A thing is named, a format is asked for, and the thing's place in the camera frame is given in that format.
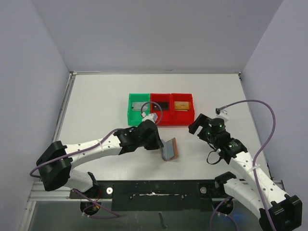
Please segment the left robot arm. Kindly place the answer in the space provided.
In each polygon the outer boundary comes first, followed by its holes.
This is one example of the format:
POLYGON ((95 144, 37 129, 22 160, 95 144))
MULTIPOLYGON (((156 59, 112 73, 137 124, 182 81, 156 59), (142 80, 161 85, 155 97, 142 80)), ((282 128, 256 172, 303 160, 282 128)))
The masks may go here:
POLYGON ((91 172, 81 172, 77 166, 107 156, 116 156, 136 151, 163 149, 157 125, 151 120, 141 122, 137 127, 117 128, 100 140, 64 145, 53 142, 36 162, 44 189, 48 192, 61 187, 80 192, 98 187, 91 172))

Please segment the brown leather card holder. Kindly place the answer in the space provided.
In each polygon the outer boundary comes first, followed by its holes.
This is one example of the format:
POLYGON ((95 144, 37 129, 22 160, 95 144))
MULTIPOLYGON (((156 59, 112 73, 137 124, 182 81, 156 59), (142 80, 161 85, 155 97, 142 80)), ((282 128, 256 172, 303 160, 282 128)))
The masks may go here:
POLYGON ((171 161, 179 156, 176 138, 162 140, 161 155, 164 161, 171 161))

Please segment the green plastic bin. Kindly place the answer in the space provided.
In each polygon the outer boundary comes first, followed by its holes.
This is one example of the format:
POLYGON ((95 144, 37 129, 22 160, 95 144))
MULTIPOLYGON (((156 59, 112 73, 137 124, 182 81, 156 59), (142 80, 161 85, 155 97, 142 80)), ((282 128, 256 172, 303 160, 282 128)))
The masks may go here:
POLYGON ((127 119, 129 126, 137 126, 141 123, 142 116, 141 111, 132 111, 131 103, 132 102, 149 102, 150 94, 149 93, 130 93, 128 97, 128 112, 127 119))

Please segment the blue credit card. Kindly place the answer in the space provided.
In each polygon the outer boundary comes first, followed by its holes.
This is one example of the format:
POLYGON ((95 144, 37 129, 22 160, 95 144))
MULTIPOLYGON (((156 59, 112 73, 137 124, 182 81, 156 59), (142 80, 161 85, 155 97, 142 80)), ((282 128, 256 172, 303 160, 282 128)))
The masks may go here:
POLYGON ((164 148, 161 149, 164 161, 169 161, 175 156, 173 140, 164 141, 164 148))

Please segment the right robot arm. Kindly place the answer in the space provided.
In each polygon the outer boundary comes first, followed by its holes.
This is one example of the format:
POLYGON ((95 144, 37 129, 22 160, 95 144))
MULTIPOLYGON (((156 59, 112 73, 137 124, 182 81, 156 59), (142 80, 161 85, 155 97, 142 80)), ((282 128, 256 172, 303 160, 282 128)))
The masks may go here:
POLYGON ((236 170, 246 181, 240 182, 231 172, 215 178, 215 187, 224 194, 238 200, 258 219, 264 231, 293 231, 302 224, 302 202, 296 196, 289 196, 274 183, 258 166, 247 148, 231 137, 225 129, 222 118, 209 118, 200 114, 189 125, 189 132, 211 145, 220 159, 236 170))

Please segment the red plastic double bin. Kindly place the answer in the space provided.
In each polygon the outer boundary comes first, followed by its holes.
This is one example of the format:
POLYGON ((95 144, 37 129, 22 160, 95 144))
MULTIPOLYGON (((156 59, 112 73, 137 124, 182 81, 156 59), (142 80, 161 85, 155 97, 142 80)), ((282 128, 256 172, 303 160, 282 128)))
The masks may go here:
POLYGON ((151 93, 150 101, 168 102, 169 110, 163 111, 162 119, 159 122, 160 127, 188 126, 194 121, 195 110, 193 105, 193 96, 189 93, 151 93), (175 111, 174 101, 189 101, 191 107, 189 111, 175 111))

